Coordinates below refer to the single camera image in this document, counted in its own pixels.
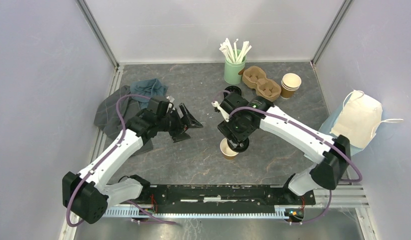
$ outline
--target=enclosure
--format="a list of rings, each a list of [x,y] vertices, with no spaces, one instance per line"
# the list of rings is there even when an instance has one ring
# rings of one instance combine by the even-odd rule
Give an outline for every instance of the enclosure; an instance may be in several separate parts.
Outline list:
[[[273,103],[316,131],[353,90],[381,102],[382,119],[404,122],[381,124],[351,157],[362,182],[340,183],[315,222],[168,217],[175,227],[103,217],[69,227],[63,176],[110,146],[114,139],[93,124],[97,108],[139,81],[168,86],[165,95],[203,128],[176,143],[159,132],[152,150],[129,157],[110,184],[136,174],[156,185],[279,186],[312,165],[266,131],[252,133],[235,159],[223,157],[223,118],[211,102],[230,86],[219,51],[225,38],[239,39],[239,48],[250,42],[243,69],[257,66],[278,84],[287,73],[301,77],[291,98]],[[248,101],[257,95],[243,82],[236,86]],[[357,177],[351,167],[347,173]],[[305,219],[322,212],[329,191],[313,197]],[[399,236],[411,239],[411,0],[0,1],[0,240]]]

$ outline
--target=red wire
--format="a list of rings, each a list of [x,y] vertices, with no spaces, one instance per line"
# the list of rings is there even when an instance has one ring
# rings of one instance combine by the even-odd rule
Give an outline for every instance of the red wire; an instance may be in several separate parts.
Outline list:
[[[152,210],[154,210],[155,213],[159,210],[159,205],[157,204],[156,200],[154,199],[154,194],[151,194],[151,206]]]
[[[303,196],[301,197],[301,201],[302,201],[302,205],[301,205],[301,208],[299,209],[299,212],[304,210],[304,208],[306,207],[306,200],[304,200]]]

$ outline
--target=table surface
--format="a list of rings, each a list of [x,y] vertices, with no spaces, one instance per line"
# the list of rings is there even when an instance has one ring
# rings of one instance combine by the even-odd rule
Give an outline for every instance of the table surface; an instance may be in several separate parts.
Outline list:
[[[246,64],[247,68],[250,66],[262,68],[267,78],[278,84],[287,73],[299,75],[302,84],[294,96],[278,98],[274,103],[291,117],[319,129],[328,112],[309,62]],[[229,86],[223,72],[223,63],[126,65],[120,86],[158,78],[169,87],[167,95],[175,98],[175,106],[185,103],[204,128],[189,129],[191,139],[177,143],[168,133],[159,132],[152,139],[154,149],[130,157],[110,183],[116,183],[121,176],[137,174],[152,184],[283,184],[290,175],[311,166],[312,162],[299,149],[259,129],[249,137],[247,151],[234,160],[223,158],[219,144],[224,136],[217,129],[223,118],[211,105],[216,93]],[[237,86],[249,101],[256,95],[242,82]]]

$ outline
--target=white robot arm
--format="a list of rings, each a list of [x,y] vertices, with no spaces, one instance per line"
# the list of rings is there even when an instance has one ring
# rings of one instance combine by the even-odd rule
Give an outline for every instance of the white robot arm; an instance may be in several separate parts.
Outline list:
[[[127,121],[126,130],[122,130],[95,161],[79,173],[69,171],[63,177],[63,205],[89,224],[93,224],[109,207],[138,198],[143,189],[143,179],[137,178],[136,175],[116,184],[107,183],[117,169],[144,143],[155,137],[157,132],[168,132],[176,143],[190,138],[186,133],[187,129],[203,127],[183,103],[179,108],[183,114],[182,118],[167,98],[152,97],[148,107]]]
[[[245,151],[249,146],[248,136],[256,129],[262,129],[294,145],[314,162],[311,167],[294,174],[285,183],[287,191],[296,196],[302,196],[316,188],[335,189],[348,167],[345,159],[330,147],[330,145],[337,147],[349,158],[348,138],[342,135],[333,138],[318,132],[288,116],[261,96],[248,102],[240,95],[231,93],[221,104],[213,102],[212,105],[224,118],[217,128],[227,138],[229,147],[235,152]]]

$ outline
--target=white wall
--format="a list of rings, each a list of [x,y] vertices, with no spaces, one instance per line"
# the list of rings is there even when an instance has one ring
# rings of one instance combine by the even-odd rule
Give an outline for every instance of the white wall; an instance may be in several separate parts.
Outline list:
[[[343,0],[86,0],[120,62],[223,62],[226,37],[248,61],[306,61]]]
[[[411,0],[354,1],[317,63],[330,111],[353,89],[383,105],[383,124],[353,161],[380,239],[411,239]]]
[[[0,240],[58,238],[113,71],[75,1],[0,1]]]

